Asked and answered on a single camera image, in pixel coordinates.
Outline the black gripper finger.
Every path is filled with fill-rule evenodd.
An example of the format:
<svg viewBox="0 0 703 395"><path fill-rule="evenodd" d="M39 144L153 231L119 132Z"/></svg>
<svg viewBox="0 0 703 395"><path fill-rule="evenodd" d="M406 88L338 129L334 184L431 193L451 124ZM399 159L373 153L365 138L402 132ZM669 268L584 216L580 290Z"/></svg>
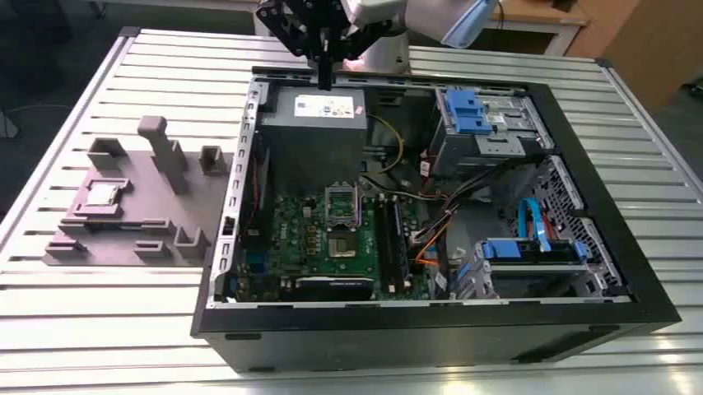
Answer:
<svg viewBox="0 0 703 395"><path fill-rule="evenodd" d="M318 87L327 90L327 51L325 48L325 1L261 1L255 15L287 50L305 56L317 67Z"/></svg>
<svg viewBox="0 0 703 395"><path fill-rule="evenodd" d="M345 60L357 60L363 52L390 32L393 21L379 21L349 32L349 21L335 21L326 30L326 90L335 83L335 65Z"/></svg>

